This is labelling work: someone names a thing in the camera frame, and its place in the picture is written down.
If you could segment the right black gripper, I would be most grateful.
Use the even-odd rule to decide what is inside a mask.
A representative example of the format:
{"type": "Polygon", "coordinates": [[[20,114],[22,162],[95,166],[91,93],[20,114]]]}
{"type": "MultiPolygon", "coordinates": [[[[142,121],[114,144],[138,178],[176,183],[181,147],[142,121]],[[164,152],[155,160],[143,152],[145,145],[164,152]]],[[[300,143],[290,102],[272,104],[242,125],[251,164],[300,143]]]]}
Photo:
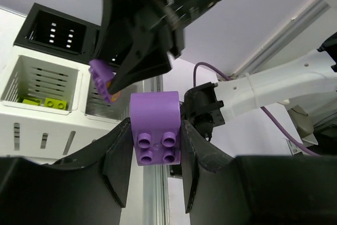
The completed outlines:
{"type": "Polygon", "coordinates": [[[149,31],[142,25],[131,30],[132,46],[109,86],[115,94],[129,85],[169,72],[167,52],[181,56],[184,29],[221,0],[138,0],[165,25],[149,31]]]}

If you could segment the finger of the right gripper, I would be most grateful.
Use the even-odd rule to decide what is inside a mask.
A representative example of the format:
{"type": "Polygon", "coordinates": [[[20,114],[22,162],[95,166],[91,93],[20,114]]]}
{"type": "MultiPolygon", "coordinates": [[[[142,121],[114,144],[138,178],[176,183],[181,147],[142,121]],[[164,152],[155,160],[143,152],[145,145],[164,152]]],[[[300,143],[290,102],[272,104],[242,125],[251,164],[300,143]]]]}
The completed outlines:
{"type": "Polygon", "coordinates": [[[127,0],[103,0],[98,58],[109,64],[121,64],[132,45],[132,38],[125,20],[127,11],[127,0]]]}

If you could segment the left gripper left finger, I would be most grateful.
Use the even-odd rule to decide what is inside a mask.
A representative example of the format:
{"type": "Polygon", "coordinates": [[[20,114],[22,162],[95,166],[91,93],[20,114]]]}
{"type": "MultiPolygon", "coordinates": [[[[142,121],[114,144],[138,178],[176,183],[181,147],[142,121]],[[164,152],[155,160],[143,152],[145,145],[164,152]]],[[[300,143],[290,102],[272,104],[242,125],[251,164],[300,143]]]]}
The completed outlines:
{"type": "Polygon", "coordinates": [[[132,154],[125,119],[53,164],[1,158],[1,224],[119,224],[132,154]]]}

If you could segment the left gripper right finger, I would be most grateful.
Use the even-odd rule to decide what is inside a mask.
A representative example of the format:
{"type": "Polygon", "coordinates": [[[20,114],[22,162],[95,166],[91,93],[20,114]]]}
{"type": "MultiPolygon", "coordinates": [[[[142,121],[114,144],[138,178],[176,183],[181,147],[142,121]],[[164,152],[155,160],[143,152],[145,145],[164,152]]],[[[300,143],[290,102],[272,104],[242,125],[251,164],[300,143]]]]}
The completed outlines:
{"type": "Polygon", "coordinates": [[[232,158],[189,121],[180,133],[191,224],[336,224],[335,157],[232,158]]]}

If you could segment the purple butterfly lego block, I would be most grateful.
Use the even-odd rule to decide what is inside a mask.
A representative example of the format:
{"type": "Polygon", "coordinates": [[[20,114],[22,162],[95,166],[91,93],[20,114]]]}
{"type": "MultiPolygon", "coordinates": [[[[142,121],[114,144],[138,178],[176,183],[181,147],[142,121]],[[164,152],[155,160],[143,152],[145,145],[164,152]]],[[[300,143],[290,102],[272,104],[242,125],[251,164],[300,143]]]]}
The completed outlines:
{"type": "Polygon", "coordinates": [[[98,59],[89,61],[89,66],[89,72],[94,81],[97,93],[107,103],[116,102],[121,95],[121,91],[115,94],[110,94],[108,91],[115,76],[113,68],[103,60],[98,59]]]}

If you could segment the plain purple lego block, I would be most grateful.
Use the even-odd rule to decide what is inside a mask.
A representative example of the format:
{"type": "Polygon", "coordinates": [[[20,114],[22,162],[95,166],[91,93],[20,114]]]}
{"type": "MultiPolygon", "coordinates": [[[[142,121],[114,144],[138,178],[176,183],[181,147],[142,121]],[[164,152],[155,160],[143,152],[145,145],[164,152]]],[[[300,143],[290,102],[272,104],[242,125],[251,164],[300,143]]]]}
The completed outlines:
{"type": "Polygon", "coordinates": [[[139,166],[181,163],[177,91],[131,94],[130,119],[139,166]]]}

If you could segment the long green lego brick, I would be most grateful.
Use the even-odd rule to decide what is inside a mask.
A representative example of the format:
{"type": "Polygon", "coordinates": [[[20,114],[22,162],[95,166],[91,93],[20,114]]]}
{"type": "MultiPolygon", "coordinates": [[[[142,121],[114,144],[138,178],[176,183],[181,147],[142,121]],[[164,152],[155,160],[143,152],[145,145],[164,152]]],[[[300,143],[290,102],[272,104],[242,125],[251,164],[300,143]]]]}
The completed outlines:
{"type": "Polygon", "coordinates": [[[28,104],[28,105],[36,105],[40,106],[42,103],[42,100],[34,98],[34,97],[19,97],[18,103],[28,104]]]}

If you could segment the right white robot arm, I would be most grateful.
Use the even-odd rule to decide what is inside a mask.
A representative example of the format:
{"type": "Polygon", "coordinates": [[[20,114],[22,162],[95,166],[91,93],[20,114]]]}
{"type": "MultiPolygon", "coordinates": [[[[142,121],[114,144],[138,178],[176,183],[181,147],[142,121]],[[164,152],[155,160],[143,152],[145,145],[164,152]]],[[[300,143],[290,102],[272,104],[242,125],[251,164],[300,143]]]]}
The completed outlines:
{"type": "MultiPolygon", "coordinates": [[[[184,29],[222,0],[103,0],[95,57],[116,68],[97,90],[107,102],[127,86],[171,70],[185,48],[184,29]]],[[[336,36],[272,69],[211,86],[223,121],[293,97],[336,90],[336,36]]]]}

